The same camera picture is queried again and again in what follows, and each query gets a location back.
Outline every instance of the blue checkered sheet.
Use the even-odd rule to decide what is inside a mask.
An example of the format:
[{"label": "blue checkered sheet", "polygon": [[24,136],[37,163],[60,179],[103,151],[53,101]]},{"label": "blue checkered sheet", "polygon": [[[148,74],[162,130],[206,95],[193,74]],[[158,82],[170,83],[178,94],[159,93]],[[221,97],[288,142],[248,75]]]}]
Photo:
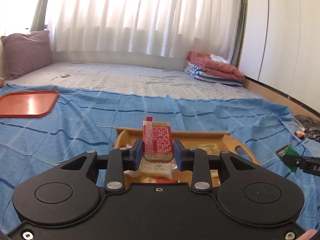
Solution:
[{"label": "blue checkered sheet", "polygon": [[[19,183],[86,150],[107,154],[117,137],[115,127],[141,128],[146,116],[169,122],[172,130],[230,132],[263,167],[300,186],[305,205],[298,224],[305,229],[319,225],[320,178],[301,170],[290,172],[275,155],[287,143],[303,156],[316,155],[320,149],[316,141],[300,141],[293,135],[299,128],[286,106],[257,98],[189,100],[54,85],[6,84],[0,95],[22,90],[56,90],[60,96],[44,117],[0,118],[0,229],[4,233],[19,224],[11,201]],[[103,180],[101,172],[97,184],[102,186]]]}]

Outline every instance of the green curtain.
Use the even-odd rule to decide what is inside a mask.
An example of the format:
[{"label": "green curtain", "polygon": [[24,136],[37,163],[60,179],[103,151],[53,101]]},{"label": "green curtain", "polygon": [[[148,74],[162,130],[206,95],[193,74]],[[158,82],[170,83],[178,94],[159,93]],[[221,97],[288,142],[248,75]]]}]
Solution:
[{"label": "green curtain", "polygon": [[240,59],[240,53],[242,49],[242,43],[244,39],[244,28],[245,22],[247,18],[247,5],[248,0],[241,0],[241,8],[240,8],[240,16],[239,16],[239,23],[238,23],[238,30],[237,30],[237,37],[236,37],[236,44],[235,50],[233,52],[231,65],[237,66]]},{"label": "green curtain", "polygon": [[33,16],[30,31],[42,31],[44,28],[45,11],[47,10],[48,0],[39,0],[35,15]]}]

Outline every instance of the pink towel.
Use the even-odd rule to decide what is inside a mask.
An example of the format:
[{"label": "pink towel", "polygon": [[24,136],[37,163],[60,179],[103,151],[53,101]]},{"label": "pink towel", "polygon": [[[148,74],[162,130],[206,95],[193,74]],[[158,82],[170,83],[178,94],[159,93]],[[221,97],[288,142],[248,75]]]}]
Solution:
[{"label": "pink towel", "polygon": [[214,69],[224,73],[234,74],[239,78],[244,78],[244,75],[235,66],[214,61],[212,59],[196,57],[192,63],[199,66],[204,71],[206,69]]},{"label": "pink towel", "polygon": [[239,80],[239,81],[241,81],[242,78],[244,78],[244,75],[236,67],[229,65],[229,64],[214,61],[210,58],[209,54],[199,53],[196,51],[190,51],[186,60],[190,61],[192,64],[199,66],[208,74],[210,71],[211,73],[213,73],[213,72],[216,73],[216,75],[219,73],[220,75],[218,75],[218,76],[220,76],[220,77],[228,76],[227,78],[231,78],[230,75],[221,76],[221,72],[223,72],[223,73],[232,74],[233,76],[238,77],[236,80]]},{"label": "pink towel", "polygon": [[229,78],[229,79],[234,79],[234,80],[238,80],[238,81],[243,81],[243,78],[237,77],[235,74],[233,73],[225,73],[216,69],[212,69],[212,68],[203,68],[201,66],[199,66],[203,71],[205,71],[207,74],[212,75],[212,76],[218,76],[218,77],[222,77],[222,78]]},{"label": "pink towel", "polygon": [[186,57],[186,60],[190,61],[192,64],[193,63],[193,60],[194,58],[196,57],[199,57],[199,58],[210,58],[210,55],[209,54],[204,54],[204,53],[200,53],[200,52],[196,52],[196,51],[189,51],[189,54],[188,56]]}]

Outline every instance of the mauve pillow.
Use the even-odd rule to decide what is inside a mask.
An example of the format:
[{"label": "mauve pillow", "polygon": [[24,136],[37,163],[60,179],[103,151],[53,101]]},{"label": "mauve pillow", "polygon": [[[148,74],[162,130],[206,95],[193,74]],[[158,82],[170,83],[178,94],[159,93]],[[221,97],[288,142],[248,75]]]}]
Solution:
[{"label": "mauve pillow", "polygon": [[52,64],[49,31],[2,36],[4,62],[9,79],[16,79]]}]

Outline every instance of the white bedsheet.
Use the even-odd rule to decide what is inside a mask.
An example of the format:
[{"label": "white bedsheet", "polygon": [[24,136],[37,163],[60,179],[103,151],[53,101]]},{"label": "white bedsheet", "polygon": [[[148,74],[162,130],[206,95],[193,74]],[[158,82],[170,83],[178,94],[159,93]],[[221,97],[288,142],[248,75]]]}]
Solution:
[{"label": "white bedsheet", "polygon": [[[65,72],[70,77],[62,78]],[[25,86],[54,84],[147,96],[169,95],[172,98],[260,98],[244,88],[194,80],[184,72],[114,64],[55,63],[8,82]]]}]

